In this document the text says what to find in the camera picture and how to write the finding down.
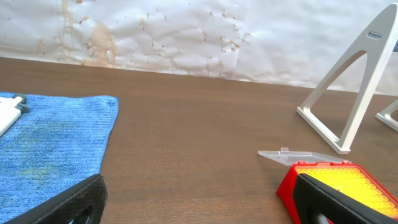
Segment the blue microfiber cloth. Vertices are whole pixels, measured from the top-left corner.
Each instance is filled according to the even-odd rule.
[[[119,109],[112,96],[26,97],[30,113],[0,137],[0,223],[98,174]]]

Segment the wrinkled white sheet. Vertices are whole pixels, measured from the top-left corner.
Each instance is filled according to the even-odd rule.
[[[0,0],[0,56],[315,87],[390,0]],[[330,87],[357,91],[366,56]],[[393,53],[377,93],[398,95]]]

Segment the white stand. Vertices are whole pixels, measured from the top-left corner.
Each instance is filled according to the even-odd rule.
[[[308,98],[297,108],[297,112],[338,154],[347,154],[351,151],[349,149],[351,143],[397,42],[397,8],[395,3],[387,6],[362,31]],[[368,55],[358,97],[349,115],[343,134],[338,138],[311,113],[311,106],[344,70],[364,54]]]
[[[392,129],[398,131],[398,122],[391,118],[391,113],[398,110],[398,100],[391,103],[386,109],[376,115],[376,118],[381,120],[384,124],[390,126]]]

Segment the clear plastic lid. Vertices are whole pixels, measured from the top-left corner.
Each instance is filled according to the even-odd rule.
[[[280,151],[259,151],[261,156],[264,156],[273,161],[279,162],[281,164],[291,166],[296,164],[298,161],[304,161],[306,163],[316,163],[316,162],[350,162],[344,159],[336,158],[333,156],[328,156],[316,152],[293,152],[289,151],[289,148],[282,147]]]

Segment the white handheld tool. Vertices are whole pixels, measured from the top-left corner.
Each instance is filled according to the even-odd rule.
[[[29,113],[30,109],[25,102],[26,96],[23,94],[16,94],[12,99],[0,97],[0,137],[22,113]]]

